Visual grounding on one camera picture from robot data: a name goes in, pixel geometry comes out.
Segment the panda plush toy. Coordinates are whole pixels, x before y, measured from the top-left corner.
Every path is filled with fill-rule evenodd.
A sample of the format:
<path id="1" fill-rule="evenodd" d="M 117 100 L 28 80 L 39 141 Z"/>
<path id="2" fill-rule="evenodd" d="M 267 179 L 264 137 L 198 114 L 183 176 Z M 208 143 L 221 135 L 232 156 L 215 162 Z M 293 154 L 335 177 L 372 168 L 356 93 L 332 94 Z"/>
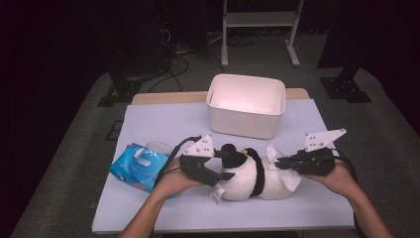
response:
<path id="1" fill-rule="evenodd" d="M 230 153 L 222 160 L 223 173 L 235 173 L 229 180 L 219 180 L 213 186 L 211 196 L 216 202 L 222 199 L 240 201 L 251 197 L 274 200 L 292 194 L 277 171 L 268 167 L 267 156 L 261 157 L 253 148 L 239 152 L 232 144 L 225 144 L 221 151 Z"/>

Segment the white metal stand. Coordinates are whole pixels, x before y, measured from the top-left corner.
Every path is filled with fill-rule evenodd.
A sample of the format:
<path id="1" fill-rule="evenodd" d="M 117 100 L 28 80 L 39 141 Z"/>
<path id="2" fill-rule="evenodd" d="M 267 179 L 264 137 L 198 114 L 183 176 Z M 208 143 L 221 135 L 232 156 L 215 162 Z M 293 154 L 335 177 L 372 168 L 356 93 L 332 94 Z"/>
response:
<path id="1" fill-rule="evenodd" d="M 227 10 L 228 0 L 223 1 L 221 66 L 229 65 L 227 34 L 231 28 L 265 28 L 290 27 L 289 37 L 284 41 L 291 64 L 300 66 L 300 61 L 294 49 L 294 40 L 299 25 L 304 0 L 297 0 L 294 11 L 284 12 L 239 12 L 230 13 Z"/>

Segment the blue wet wipes packet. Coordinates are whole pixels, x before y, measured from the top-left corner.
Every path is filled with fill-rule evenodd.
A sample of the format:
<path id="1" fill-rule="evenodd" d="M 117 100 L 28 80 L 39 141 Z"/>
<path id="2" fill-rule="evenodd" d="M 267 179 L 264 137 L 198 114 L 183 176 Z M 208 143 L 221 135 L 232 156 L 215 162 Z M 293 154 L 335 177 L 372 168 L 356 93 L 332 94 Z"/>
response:
<path id="1" fill-rule="evenodd" d="M 167 162 L 166 154 L 133 143 L 111 165 L 109 172 L 127 185 L 152 192 Z"/>

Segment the black stand base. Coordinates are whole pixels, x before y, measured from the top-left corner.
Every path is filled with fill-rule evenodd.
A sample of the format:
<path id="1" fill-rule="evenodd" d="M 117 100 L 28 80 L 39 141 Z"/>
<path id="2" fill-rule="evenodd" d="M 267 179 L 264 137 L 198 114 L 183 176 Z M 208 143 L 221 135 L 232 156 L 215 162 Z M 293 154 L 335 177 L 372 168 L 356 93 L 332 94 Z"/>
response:
<path id="1" fill-rule="evenodd" d="M 337 76 L 324 76 L 320 81 L 330 99 L 344 99 L 348 103 L 371 103 L 365 91 L 355 82 L 359 66 L 345 66 Z"/>
<path id="2" fill-rule="evenodd" d="M 99 100 L 98 107 L 111 107 L 115 103 L 131 102 L 136 94 L 140 92 L 141 85 L 136 80 L 128 79 L 123 73 L 111 71 L 112 80 L 105 96 Z"/>

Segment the white plastic storage bin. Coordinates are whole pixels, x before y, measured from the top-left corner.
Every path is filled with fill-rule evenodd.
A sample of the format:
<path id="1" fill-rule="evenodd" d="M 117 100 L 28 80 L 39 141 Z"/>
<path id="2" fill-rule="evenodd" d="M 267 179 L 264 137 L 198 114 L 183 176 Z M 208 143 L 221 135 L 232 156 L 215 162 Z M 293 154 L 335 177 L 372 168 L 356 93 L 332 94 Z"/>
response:
<path id="1" fill-rule="evenodd" d="M 256 139 L 272 139 L 285 111 L 285 85 L 278 79 L 216 75 L 206 103 L 212 131 Z"/>

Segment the person's right hand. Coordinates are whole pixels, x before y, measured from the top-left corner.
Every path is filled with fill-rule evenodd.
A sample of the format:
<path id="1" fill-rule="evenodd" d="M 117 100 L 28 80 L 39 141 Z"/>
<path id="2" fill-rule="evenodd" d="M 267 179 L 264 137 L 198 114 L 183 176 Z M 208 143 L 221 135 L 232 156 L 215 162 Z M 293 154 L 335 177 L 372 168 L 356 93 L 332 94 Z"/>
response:
<path id="1" fill-rule="evenodd" d="M 353 198 L 360 191 L 347 166 L 340 160 L 335 161 L 335 168 L 327 176 L 306 175 L 305 178 L 315 180 L 345 198 Z"/>

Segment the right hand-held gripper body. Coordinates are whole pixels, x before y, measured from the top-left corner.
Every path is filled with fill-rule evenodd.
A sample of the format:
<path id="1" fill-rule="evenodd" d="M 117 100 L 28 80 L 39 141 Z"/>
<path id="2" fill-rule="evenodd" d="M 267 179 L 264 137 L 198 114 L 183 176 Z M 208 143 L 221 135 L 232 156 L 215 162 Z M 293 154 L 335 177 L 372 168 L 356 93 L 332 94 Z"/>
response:
<path id="1" fill-rule="evenodd" d="M 329 145 L 347 133 L 342 128 L 306 133 L 305 147 L 290 157 L 291 168 L 300 175 L 326 176 L 335 168 L 336 156 Z"/>

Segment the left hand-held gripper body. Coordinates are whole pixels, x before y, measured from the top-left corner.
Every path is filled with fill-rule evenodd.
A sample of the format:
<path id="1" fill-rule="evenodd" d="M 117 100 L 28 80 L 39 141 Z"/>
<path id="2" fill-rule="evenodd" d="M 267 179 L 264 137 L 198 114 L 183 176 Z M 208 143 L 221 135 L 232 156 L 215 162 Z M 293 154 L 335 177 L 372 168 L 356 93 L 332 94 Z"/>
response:
<path id="1" fill-rule="evenodd" d="M 222 176 L 205 167 L 214 157 L 212 136 L 206 135 L 183 151 L 179 157 L 180 169 L 189 179 L 214 186 Z"/>

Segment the person's left hand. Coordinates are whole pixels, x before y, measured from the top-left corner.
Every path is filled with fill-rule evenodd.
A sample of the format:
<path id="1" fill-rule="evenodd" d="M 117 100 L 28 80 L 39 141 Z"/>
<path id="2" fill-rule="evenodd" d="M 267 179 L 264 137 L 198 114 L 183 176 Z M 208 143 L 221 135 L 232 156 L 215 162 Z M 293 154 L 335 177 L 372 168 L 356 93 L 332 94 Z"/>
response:
<path id="1" fill-rule="evenodd" d="M 191 187 L 199 186 L 200 182 L 188 178 L 180 169 L 179 158 L 174 159 L 152 192 L 153 197 L 168 198 Z"/>

